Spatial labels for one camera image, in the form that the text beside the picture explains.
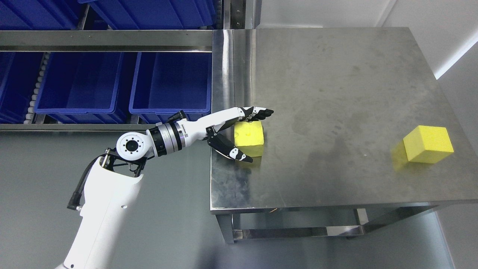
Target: white robotic arm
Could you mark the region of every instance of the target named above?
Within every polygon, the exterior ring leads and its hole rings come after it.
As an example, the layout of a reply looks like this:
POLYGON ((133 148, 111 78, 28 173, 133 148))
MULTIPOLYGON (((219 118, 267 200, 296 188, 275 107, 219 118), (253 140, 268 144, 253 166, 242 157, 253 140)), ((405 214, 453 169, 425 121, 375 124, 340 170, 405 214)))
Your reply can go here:
POLYGON ((110 267, 114 247, 123 222, 134 205, 141 188, 146 161, 179 151, 196 140, 208 144, 227 158, 252 162, 219 131, 238 121, 263 120, 274 111, 261 107, 230 108, 195 122, 187 120, 183 111, 178 112, 164 124, 149 129, 145 134, 123 134, 115 149, 93 160, 70 199, 69 209, 80 211, 83 217, 78 233, 65 261, 56 269, 107 269, 110 267), (114 171, 121 160, 130 165, 134 177, 114 171), (81 195, 85 203, 81 206, 81 195))

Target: metal shelf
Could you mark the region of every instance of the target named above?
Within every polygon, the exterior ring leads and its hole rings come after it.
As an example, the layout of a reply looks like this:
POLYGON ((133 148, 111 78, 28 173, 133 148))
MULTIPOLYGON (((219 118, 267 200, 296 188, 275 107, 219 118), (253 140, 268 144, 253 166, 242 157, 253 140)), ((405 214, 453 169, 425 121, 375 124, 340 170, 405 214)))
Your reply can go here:
POLYGON ((130 132, 153 128, 154 124, 0 124, 3 132, 130 132))
POLYGON ((212 52, 213 30, 0 31, 0 51, 212 52))
MULTIPOLYGON (((261 0, 218 1, 217 29, 257 26, 254 18, 260 17, 261 0)), ((77 30, 0 31, 0 52, 213 52, 213 32, 217 30, 84 30, 93 17, 87 5, 77 30)), ((154 126, 136 124, 137 118, 128 124, 57 124, 44 119, 45 115, 35 115, 33 124, 0 124, 0 132, 122 132, 154 126)))

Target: black cable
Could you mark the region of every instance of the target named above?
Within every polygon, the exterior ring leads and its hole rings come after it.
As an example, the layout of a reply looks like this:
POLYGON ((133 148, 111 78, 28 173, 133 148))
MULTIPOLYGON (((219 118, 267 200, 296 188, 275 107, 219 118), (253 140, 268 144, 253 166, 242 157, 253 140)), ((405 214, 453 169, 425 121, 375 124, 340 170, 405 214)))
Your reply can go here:
POLYGON ((70 198, 70 202, 68 202, 68 206, 67 208, 68 209, 72 209, 72 210, 76 210, 76 207, 78 207, 80 205, 80 200, 81 200, 81 195, 83 193, 83 189, 85 188, 85 182, 86 182, 86 177, 89 173, 89 171, 91 170, 91 168, 93 167, 93 164, 96 162, 96 160, 99 158, 99 157, 104 157, 106 156, 106 154, 102 154, 96 158, 94 158, 89 164, 88 166, 86 167, 85 171, 83 172, 83 174, 81 175, 81 178, 80 178, 80 182, 78 182, 78 185, 76 186, 76 189, 75 191, 73 192, 73 194, 71 195, 71 198, 70 198))

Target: blue plastic bin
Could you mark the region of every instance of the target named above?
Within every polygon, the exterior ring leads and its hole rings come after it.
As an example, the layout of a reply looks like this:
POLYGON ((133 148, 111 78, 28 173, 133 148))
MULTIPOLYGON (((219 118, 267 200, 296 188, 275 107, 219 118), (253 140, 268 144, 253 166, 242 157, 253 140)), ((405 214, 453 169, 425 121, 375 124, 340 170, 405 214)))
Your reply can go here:
POLYGON ((197 29, 212 25, 213 0, 78 0, 115 30, 197 29))
POLYGON ((76 0, 0 0, 0 30, 75 29, 81 11, 76 0))
POLYGON ((184 110, 190 120, 211 112, 210 53, 138 53, 131 114, 147 123, 165 122, 184 110))
POLYGON ((43 53, 0 52, 0 123, 23 123, 43 53))
POLYGON ((35 112, 63 123, 124 123, 136 53, 52 53, 35 112))

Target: yellow cube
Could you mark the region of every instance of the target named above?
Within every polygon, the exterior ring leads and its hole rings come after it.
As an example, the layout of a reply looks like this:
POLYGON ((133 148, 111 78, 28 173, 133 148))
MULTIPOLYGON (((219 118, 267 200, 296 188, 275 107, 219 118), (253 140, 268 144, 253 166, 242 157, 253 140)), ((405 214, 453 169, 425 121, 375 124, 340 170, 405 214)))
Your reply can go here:
POLYGON ((238 122, 234 125, 234 144, 251 157, 262 156, 264 152, 264 131, 262 123, 238 122))
POLYGON ((454 152, 445 127, 419 125, 403 143, 410 162, 437 163, 454 152))

